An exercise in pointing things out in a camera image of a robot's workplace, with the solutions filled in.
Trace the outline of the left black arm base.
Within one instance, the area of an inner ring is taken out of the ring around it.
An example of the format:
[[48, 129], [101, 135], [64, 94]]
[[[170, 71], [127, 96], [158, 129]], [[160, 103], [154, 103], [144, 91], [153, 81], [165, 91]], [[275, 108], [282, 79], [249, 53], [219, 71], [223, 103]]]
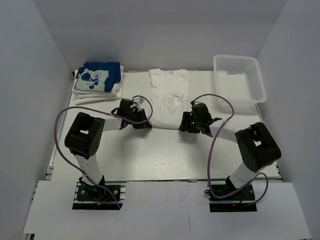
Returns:
[[[125, 200], [126, 185], [119, 182], [107, 182], [106, 187], [115, 196], [120, 208]], [[100, 196], [91, 196], [89, 190], [77, 182], [72, 204], [73, 210], [118, 211], [118, 205], [108, 191]]]

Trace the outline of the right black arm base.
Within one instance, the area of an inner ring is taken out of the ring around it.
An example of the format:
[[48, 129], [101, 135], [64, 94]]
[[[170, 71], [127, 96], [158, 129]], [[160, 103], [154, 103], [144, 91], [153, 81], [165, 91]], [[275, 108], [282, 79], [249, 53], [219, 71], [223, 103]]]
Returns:
[[204, 194], [208, 195], [211, 213], [248, 213], [257, 211], [256, 196], [252, 185], [223, 199], [215, 198], [209, 189], [206, 189]]

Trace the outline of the white t shirt robot print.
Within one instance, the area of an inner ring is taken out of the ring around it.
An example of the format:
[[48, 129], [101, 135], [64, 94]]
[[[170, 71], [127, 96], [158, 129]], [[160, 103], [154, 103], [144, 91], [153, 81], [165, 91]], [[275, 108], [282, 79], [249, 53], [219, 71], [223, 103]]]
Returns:
[[155, 128], [177, 130], [183, 112], [188, 109], [191, 71], [186, 69], [150, 69], [150, 101], [153, 114], [150, 119]]

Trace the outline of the blue white t shirt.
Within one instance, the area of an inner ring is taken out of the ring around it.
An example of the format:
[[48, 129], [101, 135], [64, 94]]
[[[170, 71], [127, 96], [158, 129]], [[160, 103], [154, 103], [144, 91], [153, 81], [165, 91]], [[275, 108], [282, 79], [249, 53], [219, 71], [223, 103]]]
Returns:
[[122, 80], [119, 62], [85, 62], [78, 69], [74, 89], [81, 92], [111, 93]]

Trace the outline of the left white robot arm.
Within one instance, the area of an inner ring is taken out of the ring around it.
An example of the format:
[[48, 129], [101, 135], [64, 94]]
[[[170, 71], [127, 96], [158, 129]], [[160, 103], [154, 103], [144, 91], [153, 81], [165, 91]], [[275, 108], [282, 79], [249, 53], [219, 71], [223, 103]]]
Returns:
[[75, 156], [82, 173], [80, 182], [89, 186], [88, 193], [99, 200], [105, 196], [106, 187], [104, 175], [98, 165], [96, 153], [102, 134], [107, 131], [123, 130], [128, 125], [134, 129], [151, 129], [150, 116], [146, 116], [142, 103], [149, 100], [136, 95], [132, 99], [123, 98], [119, 107], [111, 112], [96, 110], [103, 117], [93, 117], [85, 112], [79, 112], [66, 137], [64, 145]]

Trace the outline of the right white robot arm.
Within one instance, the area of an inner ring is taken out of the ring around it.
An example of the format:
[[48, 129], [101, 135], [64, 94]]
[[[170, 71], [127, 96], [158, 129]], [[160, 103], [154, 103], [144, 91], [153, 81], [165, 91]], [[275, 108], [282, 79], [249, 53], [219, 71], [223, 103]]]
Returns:
[[226, 195], [233, 200], [243, 195], [244, 185], [282, 156], [264, 123], [237, 124], [230, 119], [213, 118], [204, 103], [195, 104], [191, 111], [183, 112], [178, 130], [201, 133], [214, 141], [221, 138], [237, 144], [242, 163], [225, 181]]

